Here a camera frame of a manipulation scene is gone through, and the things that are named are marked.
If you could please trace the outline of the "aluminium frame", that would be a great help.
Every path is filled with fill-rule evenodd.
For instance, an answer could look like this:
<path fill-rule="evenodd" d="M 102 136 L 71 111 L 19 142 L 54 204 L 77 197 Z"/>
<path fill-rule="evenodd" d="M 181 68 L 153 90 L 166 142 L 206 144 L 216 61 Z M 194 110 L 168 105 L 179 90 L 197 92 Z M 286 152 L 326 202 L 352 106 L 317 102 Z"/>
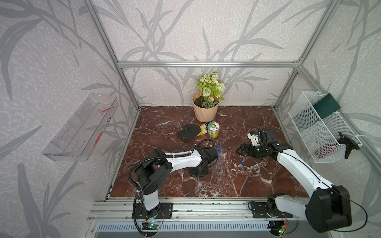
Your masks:
<path fill-rule="evenodd" d="M 286 141 L 345 186 L 353 222 L 381 223 L 380 1 L 91 1 L 135 106 L 189 106 L 217 70 L 222 106 L 270 106 Z M 329 93 L 362 143 L 316 164 L 289 112 L 303 91 Z"/>

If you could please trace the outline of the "clear plastic wall shelf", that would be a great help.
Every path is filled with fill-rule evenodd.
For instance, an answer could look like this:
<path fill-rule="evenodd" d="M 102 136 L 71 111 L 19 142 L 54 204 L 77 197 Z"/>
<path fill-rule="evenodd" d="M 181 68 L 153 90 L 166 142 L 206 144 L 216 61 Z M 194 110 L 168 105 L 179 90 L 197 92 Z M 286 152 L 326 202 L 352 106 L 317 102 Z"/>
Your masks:
<path fill-rule="evenodd" d="M 116 96 L 90 93 L 42 154 L 55 162 L 86 162 L 118 106 Z"/>

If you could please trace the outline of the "green white artificial flowers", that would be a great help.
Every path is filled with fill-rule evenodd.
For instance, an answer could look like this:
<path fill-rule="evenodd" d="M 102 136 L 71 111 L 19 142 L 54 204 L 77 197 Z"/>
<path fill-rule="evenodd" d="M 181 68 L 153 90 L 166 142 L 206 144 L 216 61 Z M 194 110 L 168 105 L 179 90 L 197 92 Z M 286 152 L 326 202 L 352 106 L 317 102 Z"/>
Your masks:
<path fill-rule="evenodd" d="M 218 71 L 213 70 L 210 74 L 202 75 L 197 86 L 201 92 L 201 107 L 211 109 L 217 106 L 220 100 L 224 100 L 226 86 L 219 79 Z"/>

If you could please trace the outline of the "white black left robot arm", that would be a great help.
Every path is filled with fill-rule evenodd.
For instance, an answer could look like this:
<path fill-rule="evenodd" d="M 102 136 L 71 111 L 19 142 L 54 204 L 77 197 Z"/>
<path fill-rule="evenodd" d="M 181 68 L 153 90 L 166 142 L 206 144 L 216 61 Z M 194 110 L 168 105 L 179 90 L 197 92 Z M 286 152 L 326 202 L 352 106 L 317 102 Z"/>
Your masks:
<path fill-rule="evenodd" d="M 172 172 L 188 168 L 192 177 L 208 175 L 209 164 L 218 159 L 214 148 L 194 146 L 192 150 L 167 153 L 155 149 L 145 160 L 133 165 L 129 171 L 129 181 L 138 190 L 146 211 L 158 210 L 158 189 Z"/>

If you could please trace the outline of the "beige ribbed flower pot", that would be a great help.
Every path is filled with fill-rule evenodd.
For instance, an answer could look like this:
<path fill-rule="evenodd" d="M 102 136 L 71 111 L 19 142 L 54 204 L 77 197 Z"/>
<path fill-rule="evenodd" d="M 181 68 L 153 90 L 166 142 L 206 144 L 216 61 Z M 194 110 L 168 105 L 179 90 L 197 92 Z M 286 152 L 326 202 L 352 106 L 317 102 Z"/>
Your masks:
<path fill-rule="evenodd" d="M 193 109 L 195 112 L 195 116 L 198 121 L 201 123 L 209 123 L 212 122 L 217 114 L 217 110 L 219 108 L 219 102 L 217 105 L 210 109 L 205 109 L 198 106 L 198 103 L 200 102 L 200 97 L 202 96 L 201 92 L 196 92 L 192 97 L 193 102 Z"/>

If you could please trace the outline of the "black work glove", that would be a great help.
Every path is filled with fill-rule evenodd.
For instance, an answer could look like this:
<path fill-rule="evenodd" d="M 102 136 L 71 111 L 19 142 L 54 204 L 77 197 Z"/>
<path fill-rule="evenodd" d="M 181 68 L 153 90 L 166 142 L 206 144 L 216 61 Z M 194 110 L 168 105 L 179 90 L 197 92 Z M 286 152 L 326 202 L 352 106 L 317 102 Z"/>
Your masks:
<path fill-rule="evenodd" d="M 204 135 L 207 133 L 206 124 L 203 125 L 195 125 L 195 124 L 187 124 L 183 126 L 183 129 L 176 133 L 177 138 L 180 138 L 184 141 L 189 141 L 191 139 L 196 138 L 197 136 Z"/>

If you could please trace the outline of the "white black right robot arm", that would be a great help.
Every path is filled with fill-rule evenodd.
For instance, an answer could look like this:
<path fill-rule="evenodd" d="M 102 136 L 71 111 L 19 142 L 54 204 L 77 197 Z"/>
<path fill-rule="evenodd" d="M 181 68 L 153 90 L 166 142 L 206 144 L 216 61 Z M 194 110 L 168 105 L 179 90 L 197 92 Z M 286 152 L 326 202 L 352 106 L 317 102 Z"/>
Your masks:
<path fill-rule="evenodd" d="M 254 218 L 298 217 L 308 221 L 318 233 L 352 225 L 349 191 L 335 186 L 306 164 L 291 145 L 280 142 L 273 130 L 249 133 L 256 145 L 241 144 L 236 153 L 256 159 L 270 157 L 286 168 L 307 192 L 309 199 L 293 198 L 283 193 L 268 196 L 266 202 L 249 202 Z"/>

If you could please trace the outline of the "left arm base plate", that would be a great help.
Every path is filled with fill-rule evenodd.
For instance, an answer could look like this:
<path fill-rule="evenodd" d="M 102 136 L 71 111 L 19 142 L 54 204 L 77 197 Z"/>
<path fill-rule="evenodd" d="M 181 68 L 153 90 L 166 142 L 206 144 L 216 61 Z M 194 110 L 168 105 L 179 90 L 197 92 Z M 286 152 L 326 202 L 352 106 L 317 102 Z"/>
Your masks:
<path fill-rule="evenodd" d="M 133 208 L 133 219 L 152 219 L 152 218 L 164 218 L 171 219 L 173 213 L 173 203 L 159 203 L 158 206 L 152 210 L 146 210 L 145 205 L 140 203 L 135 203 Z"/>

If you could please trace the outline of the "green yellow labelled round tin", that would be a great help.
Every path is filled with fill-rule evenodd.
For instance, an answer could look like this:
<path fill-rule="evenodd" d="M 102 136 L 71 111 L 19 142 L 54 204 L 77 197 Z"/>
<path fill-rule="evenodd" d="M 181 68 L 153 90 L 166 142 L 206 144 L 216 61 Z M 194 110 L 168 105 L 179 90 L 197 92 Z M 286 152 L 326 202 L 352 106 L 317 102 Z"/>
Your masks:
<path fill-rule="evenodd" d="M 211 138 L 217 138 L 220 131 L 220 124 L 217 122 L 210 122 L 207 125 L 207 133 Z"/>

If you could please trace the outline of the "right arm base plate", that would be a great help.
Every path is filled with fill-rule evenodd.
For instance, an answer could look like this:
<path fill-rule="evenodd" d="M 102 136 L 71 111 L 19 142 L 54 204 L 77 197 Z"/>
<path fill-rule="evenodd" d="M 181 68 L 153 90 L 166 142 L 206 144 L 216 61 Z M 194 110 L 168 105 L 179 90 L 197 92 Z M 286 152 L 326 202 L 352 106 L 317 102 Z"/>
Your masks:
<path fill-rule="evenodd" d="M 275 202 L 255 202 L 250 201 L 248 208 L 252 212 L 253 218 L 293 218 L 294 216 L 289 213 L 284 213 L 278 210 Z"/>

